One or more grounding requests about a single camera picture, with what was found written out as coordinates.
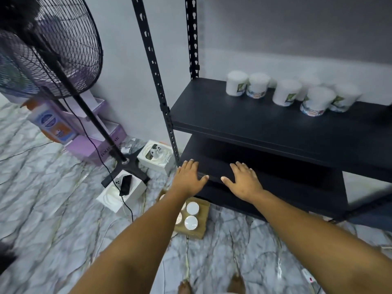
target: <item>bare foot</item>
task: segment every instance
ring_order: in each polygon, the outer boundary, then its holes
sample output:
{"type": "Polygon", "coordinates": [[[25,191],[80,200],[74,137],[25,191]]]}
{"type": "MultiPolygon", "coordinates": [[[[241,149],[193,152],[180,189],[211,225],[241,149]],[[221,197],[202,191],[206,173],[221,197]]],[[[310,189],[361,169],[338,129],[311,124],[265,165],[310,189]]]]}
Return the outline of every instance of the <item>bare foot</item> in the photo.
{"type": "Polygon", "coordinates": [[[227,291],[229,293],[245,294],[245,283],[242,276],[235,273],[231,278],[227,291]]]}
{"type": "Polygon", "coordinates": [[[182,281],[178,287],[178,294],[192,294],[192,288],[188,281],[182,281]]]}

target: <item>person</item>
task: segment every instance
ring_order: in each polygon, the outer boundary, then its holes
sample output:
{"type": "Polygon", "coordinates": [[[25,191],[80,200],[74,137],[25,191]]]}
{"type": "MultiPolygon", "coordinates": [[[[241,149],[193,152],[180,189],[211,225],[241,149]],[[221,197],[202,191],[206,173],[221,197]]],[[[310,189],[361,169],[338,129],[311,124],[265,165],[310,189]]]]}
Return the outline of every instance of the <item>person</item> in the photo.
{"type": "MultiPolygon", "coordinates": [[[[230,166],[235,182],[222,177],[223,183],[262,213],[326,293],[392,293],[392,261],[388,257],[340,227],[264,190],[255,172],[244,163],[230,166]]],[[[114,239],[70,293],[148,294],[177,215],[186,199],[208,181],[208,176],[198,180],[197,168],[198,162],[185,161],[164,198],[114,239]]],[[[230,286],[232,292],[245,292],[241,277],[233,277],[230,286]]],[[[191,293],[189,283],[181,283],[179,293],[191,293]]]]}

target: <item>left hand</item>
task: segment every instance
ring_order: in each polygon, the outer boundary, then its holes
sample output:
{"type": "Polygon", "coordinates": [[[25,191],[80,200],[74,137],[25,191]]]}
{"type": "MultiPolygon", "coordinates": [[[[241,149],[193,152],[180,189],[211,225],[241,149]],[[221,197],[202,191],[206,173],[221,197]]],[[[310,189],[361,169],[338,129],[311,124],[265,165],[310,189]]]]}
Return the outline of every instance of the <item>left hand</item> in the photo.
{"type": "Polygon", "coordinates": [[[207,183],[209,176],[204,175],[200,180],[197,178],[197,167],[199,162],[191,159],[184,161],[182,166],[177,169],[174,176],[171,190],[184,194],[186,198],[196,195],[207,183]]]}

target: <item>black metal shelf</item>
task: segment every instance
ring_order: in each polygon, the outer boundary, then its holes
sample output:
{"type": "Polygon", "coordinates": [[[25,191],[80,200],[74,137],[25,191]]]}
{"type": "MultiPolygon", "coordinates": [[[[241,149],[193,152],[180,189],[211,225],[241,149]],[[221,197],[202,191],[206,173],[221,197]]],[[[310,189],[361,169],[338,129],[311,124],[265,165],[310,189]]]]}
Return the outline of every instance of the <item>black metal shelf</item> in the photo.
{"type": "Polygon", "coordinates": [[[392,182],[392,114],[387,106],[357,102],[346,113],[327,111],[312,118],[300,112],[300,103],[274,104],[273,91],[263,99],[232,97],[225,84],[190,81],[170,110],[173,128],[392,182]]]}
{"type": "Polygon", "coordinates": [[[349,210],[341,171],[308,162],[269,154],[193,134],[181,160],[199,161],[200,176],[208,174],[210,185],[199,196],[213,203],[258,216],[251,204],[244,204],[220,180],[234,181],[229,163],[239,160],[252,167],[263,187],[286,202],[305,211],[336,217],[349,210]],[[212,198],[213,190],[217,194],[212,198]]]}

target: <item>marble floor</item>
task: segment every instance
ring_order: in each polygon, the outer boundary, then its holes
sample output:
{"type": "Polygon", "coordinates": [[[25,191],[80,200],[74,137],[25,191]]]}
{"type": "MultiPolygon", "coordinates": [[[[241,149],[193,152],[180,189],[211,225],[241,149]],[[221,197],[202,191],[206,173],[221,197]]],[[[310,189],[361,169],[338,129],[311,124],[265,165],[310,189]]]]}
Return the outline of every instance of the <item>marble floor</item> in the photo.
{"type": "MultiPolygon", "coordinates": [[[[26,111],[11,104],[0,109],[0,132],[0,240],[18,255],[0,276],[0,293],[68,293],[129,219],[118,218],[95,200],[106,169],[80,162],[57,143],[47,144],[26,120],[26,111]]],[[[144,142],[127,138],[125,144],[135,151],[144,142]]],[[[112,160],[106,165],[114,166],[112,160]]],[[[173,178],[173,173],[169,178],[150,170],[147,174],[151,180],[133,207],[135,217],[154,204],[173,178]]],[[[390,253],[390,233],[343,226],[390,253]]],[[[163,265],[161,293],[176,293],[184,278],[195,293],[224,292],[235,272],[243,275],[247,293],[313,293],[301,264],[269,224],[214,205],[205,237],[173,236],[163,265]]]]}

